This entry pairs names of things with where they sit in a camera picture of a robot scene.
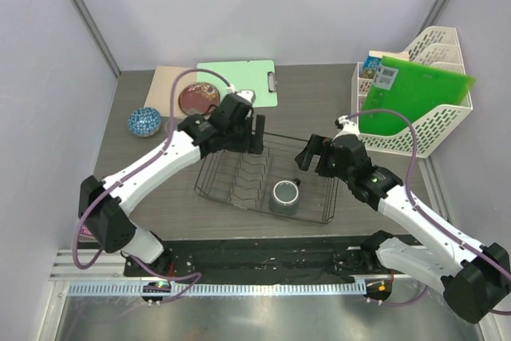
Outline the purple treehouse book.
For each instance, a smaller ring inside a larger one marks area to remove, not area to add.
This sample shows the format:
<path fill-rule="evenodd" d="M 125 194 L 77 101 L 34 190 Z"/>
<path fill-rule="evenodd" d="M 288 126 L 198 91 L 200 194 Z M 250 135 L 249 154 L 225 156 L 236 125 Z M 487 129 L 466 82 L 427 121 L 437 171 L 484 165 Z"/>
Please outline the purple treehouse book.
<path fill-rule="evenodd" d="M 83 236 L 83 237 L 86 237 L 89 239 L 94 238 L 93 234 L 90 232 L 90 230 L 85 225 L 83 225 L 80 229 L 80 236 Z"/>

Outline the blue booklet in organizer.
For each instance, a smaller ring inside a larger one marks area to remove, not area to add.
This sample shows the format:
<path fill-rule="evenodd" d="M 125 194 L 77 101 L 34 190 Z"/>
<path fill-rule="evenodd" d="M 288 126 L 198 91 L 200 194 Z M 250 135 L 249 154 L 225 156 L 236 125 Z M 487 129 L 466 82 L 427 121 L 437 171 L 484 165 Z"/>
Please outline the blue booklet in organizer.
<path fill-rule="evenodd" d="M 382 60 L 382 56 L 382 51 L 370 50 L 366 60 L 363 62 L 362 67 L 359 70 L 359 76 L 364 79 L 373 80 Z"/>

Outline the green clipboard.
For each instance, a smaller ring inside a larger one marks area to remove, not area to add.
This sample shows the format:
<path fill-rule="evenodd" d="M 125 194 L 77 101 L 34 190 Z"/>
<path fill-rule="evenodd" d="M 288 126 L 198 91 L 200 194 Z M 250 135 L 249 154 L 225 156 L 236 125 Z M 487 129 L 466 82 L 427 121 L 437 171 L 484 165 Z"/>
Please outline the green clipboard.
<path fill-rule="evenodd" d="M 272 60 L 202 62 L 196 68 L 218 73 L 236 90 L 253 90 L 255 108 L 278 105 L 275 63 Z"/>

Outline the clear glass tumbler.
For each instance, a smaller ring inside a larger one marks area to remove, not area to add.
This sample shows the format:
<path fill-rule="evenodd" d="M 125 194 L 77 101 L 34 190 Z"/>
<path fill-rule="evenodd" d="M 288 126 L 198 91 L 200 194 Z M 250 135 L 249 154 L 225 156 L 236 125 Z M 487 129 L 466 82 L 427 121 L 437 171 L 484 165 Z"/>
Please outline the clear glass tumbler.
<path fill-rule="evenodd" d="M 164 135 L 168 136 L 169 128 L 170 128 L 170 118 L 166 118 L 163 124 Z"/>

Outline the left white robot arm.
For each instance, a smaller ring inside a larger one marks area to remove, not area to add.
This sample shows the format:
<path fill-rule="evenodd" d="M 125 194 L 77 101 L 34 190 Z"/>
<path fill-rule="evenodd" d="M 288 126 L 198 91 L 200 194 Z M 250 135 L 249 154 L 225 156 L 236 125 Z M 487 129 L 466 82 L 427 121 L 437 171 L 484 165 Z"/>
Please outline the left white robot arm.
<path fill-rule="evenodd" d="M 264 117 L 253 113 L 251 90 L 230 93 L 208 116 L 182 121 L 172 136 L 125 169 L 104 180 L 81 183 L 79 217 L 107 253 L 121 251 L 142 262 L 152 276 L 169 269 L 162 241 L 134 224 L 130 213 L 152 191 L 182 169 L 220 151 L 260 154 Z"/>

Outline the grey ceramic mug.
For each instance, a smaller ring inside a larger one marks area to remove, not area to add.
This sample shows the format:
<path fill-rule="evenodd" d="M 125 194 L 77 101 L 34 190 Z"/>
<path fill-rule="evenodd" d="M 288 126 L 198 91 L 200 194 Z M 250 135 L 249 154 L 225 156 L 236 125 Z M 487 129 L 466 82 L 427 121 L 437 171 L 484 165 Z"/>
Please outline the grey ceramic mug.
<path fill-rule="evenodd" d="M 301 180 L 280 180 L 273 186 L 269 199 L 269 210 L 273 213 L 295 216 L 299 210 Z"/>

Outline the green plastic folder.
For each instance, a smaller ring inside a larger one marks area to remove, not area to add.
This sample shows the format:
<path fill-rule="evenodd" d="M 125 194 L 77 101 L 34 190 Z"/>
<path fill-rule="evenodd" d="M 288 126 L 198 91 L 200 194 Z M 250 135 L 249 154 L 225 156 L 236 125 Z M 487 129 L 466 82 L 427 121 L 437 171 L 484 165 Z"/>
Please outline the green plastic folder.
<path fill-rule="evenodd" d="M 406 128 L 400 113 L 415 122 L 439 105 L 460 105 L 475 83 L 466 74 L 437 69 L 393 57 L 383 57 L 358 118 L 362 133 L 392 136 Z"/>

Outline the white file organizer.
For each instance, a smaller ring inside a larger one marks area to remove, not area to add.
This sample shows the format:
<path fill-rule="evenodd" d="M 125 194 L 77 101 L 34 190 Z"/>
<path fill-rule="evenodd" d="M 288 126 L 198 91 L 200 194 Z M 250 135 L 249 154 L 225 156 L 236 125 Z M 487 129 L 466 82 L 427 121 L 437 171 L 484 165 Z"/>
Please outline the white file organizer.
<path fill-rule="evenodd" d="M 425 28 L 402 60 L 370 55 L 351 78 L 351 110 L 367 148 L 427 158 L 472 112 L 474 77 L 465 71 L 458 32 Z"/>

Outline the blue patterned bowl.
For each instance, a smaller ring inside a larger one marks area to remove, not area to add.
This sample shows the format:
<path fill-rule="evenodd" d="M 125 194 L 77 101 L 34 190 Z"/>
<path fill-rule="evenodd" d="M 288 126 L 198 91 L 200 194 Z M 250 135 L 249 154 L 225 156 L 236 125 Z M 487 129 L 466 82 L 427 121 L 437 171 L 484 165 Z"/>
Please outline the blue patterned bowl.
<path fill-rule="evenodd" d="M 161 125 L 160 113 L 151 107 L 143 107 L 133 111 L 128 118 L 129 132 L 137 137 L 151 137 Z"/>

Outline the black wire dish rack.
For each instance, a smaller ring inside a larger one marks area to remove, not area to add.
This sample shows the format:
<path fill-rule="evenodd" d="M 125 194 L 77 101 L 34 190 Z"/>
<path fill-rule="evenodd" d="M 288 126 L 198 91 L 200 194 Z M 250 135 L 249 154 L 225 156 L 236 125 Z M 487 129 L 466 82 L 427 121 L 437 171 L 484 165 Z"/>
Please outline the black wire dish rack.
<path fill-rule="evenodd" d="M 315 173 L 315 157 L 307 171 L 295 163 L 307 140 L 265 133 L 261 154 L 222 151 L 206 157 L 195 183 L 205 199 L 248 211 L 316 224 L 328 224 L 335 216 L 339 181 Z M 298 205 L 278 208 L 272 201 L 280 181 L 298 184 Z"/>

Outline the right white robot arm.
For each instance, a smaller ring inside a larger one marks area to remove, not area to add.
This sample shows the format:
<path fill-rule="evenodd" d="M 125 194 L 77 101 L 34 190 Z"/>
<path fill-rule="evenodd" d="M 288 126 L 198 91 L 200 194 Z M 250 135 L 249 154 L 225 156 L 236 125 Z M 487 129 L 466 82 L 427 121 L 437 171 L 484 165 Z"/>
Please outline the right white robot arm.
<path fill-rule="evenodd" d="M 365 270 L 403 272 L 442 294 L 450 309 L 468 323 L 479 323 L 510 293 L 509 253 L 484 245 L 445 221 L 410 192 L 389 169 L 373 165 L 355 134 L 333 139 L 313 135 L 295 157 L 306 171 L 313 157 L 320 176 L 338 178 L 352 195 L 392 219 L 418 240 L 419 251 L 392 235 L 373 235 L 360 261 Z"/>

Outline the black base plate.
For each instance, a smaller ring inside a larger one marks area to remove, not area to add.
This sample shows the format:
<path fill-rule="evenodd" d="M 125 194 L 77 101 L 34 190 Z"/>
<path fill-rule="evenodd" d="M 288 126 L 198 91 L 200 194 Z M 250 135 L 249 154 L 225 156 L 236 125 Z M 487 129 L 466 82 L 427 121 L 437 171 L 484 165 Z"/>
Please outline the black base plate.
<path fill-rule="evenodd" d="M 368 248 L 371 236 L 173 240 L 149 269 L 163 276 L 201 274 L 202 284 L 350 283 L 387 275 Z"/>

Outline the beige folder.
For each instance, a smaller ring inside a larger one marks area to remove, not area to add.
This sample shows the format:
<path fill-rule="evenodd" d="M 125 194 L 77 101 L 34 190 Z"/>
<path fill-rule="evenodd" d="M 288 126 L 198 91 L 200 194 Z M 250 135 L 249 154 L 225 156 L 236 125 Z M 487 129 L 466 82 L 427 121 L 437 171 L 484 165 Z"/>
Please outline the beige folder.
<path fill-rule="evenodd" d="M 170 117 L 170 93 L 176 77 L 184 72 L 183 67 L 158 66 L 149 87 L 144 107 L 156 109 L 162 117 Z M 188 73 L 176 86 L 173 116 L 185 118 L 196 113 L 205 113 L 211 105 L 221 99 L 220 87 L 211 81 L 200 81 L 200 73 Z"/>

